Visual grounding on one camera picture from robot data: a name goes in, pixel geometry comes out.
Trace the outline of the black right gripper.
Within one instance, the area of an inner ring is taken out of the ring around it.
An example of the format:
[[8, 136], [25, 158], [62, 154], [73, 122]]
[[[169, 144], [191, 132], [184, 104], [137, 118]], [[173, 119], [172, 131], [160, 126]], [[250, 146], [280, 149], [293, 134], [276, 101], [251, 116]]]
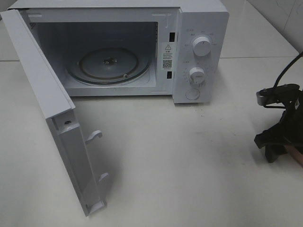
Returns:
[[303, 105], [291, 106], [283, 112], [280, 121], [271, 128], [256, 135], [258, 148], [265, 145], [265, 157], [269, 163], [275, 162], [281, 155], [287, 154], [284, 146], [303, 150]]

